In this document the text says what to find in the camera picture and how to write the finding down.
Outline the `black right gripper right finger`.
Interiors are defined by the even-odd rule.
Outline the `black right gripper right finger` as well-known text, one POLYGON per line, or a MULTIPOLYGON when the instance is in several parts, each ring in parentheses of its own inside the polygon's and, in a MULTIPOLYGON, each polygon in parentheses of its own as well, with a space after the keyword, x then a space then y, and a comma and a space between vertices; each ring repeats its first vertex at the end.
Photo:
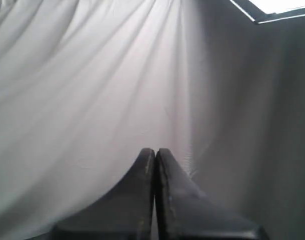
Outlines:
POLYGON ((155 158, 155 203, 161 240, 267 240, 265 229, 212 203, 172 152, 155 158))

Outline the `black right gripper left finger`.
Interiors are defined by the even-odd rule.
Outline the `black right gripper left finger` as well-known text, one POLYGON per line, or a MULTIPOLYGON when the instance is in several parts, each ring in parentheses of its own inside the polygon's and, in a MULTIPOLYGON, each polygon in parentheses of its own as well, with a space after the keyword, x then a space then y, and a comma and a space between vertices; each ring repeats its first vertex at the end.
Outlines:
POLYGON ((53 240, 149 240, 154 208, 155 152, 143 148, 105 195, 58 222, 53 240))

